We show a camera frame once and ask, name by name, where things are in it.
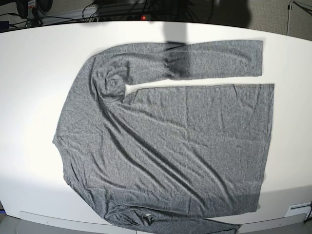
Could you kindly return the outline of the grey long-sleeve T-shirt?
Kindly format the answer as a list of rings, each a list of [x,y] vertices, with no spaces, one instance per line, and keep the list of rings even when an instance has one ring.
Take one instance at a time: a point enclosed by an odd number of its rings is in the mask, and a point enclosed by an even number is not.
[[[53,143],[66,183],[112,225],[235,234],[255,212],[271,141],[273,84],[139,89],[165,79],[258,77],[263,41],[133,43],[82,66]]]

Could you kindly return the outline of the black power strip red light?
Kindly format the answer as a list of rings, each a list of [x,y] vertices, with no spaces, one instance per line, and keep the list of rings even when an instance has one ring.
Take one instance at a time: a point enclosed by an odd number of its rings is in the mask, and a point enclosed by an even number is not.
[[[179,17],[177,14],[161,11],[147,11],[147,12],[130,12],[123,15],[118,14],[96,14],[89,17],[90,22],[102,21],[184,21],[184,17]]]

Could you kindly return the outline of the white label plate on table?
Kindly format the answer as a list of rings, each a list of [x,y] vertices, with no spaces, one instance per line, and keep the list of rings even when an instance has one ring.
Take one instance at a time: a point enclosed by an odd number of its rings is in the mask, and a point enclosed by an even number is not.
[[[306,219],[307,217],[310,216],[310,211],[312,210],[311,205],[312,205],[311,202],[291,205],[288,211],[286,212],[285,217],[304,214]]]

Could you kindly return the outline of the metal stand frame right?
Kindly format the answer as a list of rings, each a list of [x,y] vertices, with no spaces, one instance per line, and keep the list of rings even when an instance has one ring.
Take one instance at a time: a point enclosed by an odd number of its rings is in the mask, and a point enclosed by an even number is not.
[[[312,3],[291,0],[288,4],[287,36],[312,40]]]

